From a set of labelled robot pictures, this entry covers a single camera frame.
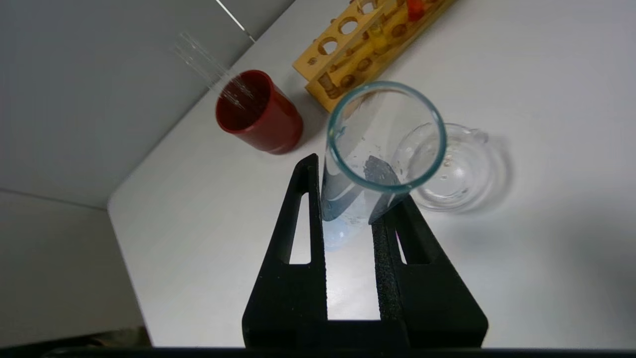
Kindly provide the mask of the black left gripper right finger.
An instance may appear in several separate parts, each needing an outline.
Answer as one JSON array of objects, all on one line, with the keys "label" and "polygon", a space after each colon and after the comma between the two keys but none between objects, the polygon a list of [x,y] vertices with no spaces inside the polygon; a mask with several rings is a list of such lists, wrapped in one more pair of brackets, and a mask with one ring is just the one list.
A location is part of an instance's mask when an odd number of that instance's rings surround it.
[{"label": "black left gripper right finger", "polygon": [[369,224],[380,320],[410,348],[480,348],[487,317],[409,193],[380,192]]}]

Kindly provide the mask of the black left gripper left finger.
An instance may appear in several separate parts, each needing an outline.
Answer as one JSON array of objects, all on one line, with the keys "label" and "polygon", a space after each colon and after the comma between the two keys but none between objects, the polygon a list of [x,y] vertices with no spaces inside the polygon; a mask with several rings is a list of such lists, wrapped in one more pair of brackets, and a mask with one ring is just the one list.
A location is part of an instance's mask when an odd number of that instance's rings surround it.
[{"label": "black left gripper left finger", "polygon": [[[291,175],[268,249],[241,318],[248,349],[296,348],[327,322],[324,233],[319,203],[318,156],[300,160]],[[291,264],[302,196],[309,198],[310,261]]]}]

